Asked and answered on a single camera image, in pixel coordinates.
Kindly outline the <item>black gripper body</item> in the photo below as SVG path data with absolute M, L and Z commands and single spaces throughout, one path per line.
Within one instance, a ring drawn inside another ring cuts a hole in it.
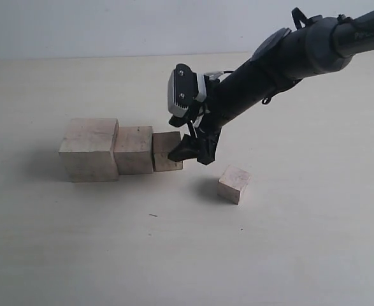
M 228 122 L 289 89 L 289 79 L 265 63 L 244 63 L 223 80 L 186 67 L 186 121 L 192 139 L 218 140 Z

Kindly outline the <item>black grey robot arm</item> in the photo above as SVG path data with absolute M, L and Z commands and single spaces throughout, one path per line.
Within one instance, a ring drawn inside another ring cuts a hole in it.
M 196 73 L 186 64 L 175 66 L 168 80 L 169 124 L 187 126 L 189 133 L 169 160 L 214 162 L 228 122 L 305 78 L 341 71 L 353 56 L 374 50 L 374 10 L 358 18 L 306 17 L 295 8 L 292 18 L 295 29 L 273 33 L 237 69 Z

